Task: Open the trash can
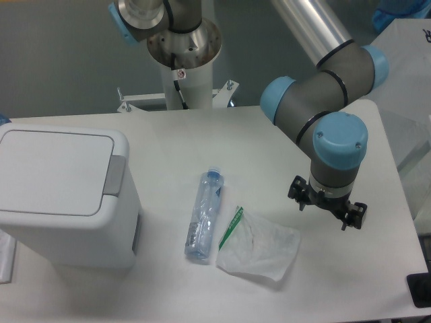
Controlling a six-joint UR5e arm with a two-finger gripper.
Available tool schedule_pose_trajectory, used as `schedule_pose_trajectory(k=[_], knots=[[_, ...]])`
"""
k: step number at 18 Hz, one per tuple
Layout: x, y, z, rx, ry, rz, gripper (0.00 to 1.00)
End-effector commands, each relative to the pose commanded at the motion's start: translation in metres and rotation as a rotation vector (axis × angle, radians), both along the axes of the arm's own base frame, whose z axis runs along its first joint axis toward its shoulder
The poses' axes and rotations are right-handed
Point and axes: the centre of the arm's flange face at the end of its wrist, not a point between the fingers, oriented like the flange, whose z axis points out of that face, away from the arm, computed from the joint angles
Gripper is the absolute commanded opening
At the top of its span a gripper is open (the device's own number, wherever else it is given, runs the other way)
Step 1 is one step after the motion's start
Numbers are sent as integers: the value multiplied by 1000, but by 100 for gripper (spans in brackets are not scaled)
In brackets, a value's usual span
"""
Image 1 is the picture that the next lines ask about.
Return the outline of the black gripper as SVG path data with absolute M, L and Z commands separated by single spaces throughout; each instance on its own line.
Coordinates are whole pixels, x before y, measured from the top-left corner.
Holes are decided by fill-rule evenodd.
M 316 180 L 307 181 L 301 176 L 296 176 L 290 185 L 288 198 L 299 204 L 299 210 L 303 211 L 305 206 L 314 205 L 320 209 L 330 211 L 334 215 L 344 215 L 341 230 L 347 227 L 362 229 L 366 218 L 367 204 L 356 202 L 350 203 L 349 197 L 354 183 L 347 186 L 333 188 L 322 185 Z

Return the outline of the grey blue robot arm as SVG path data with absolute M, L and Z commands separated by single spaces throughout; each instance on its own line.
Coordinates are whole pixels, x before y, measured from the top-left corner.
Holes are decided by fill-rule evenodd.
M 298 82 L 279 77 L 263 91 L 266 117 L 310 158 L 310 176 L 293 180 L 288 196 L 301 207 L 331 212 L 344 227 L 360 229 L 367 206 L 351 191 L 366 155 L 368 130 L 344 108 L 369 94 L 388 76 L 386 56 L 358 46 L 324 1 L 274 1 L 274 8 L 309 56 L 317 73 Z M 165 74 L 170 110 L 211 108 L 211 67 L 222 37 L 202 15 L 200 1 L 113 1 L 109 13 L 130 44 L 146 42 Z

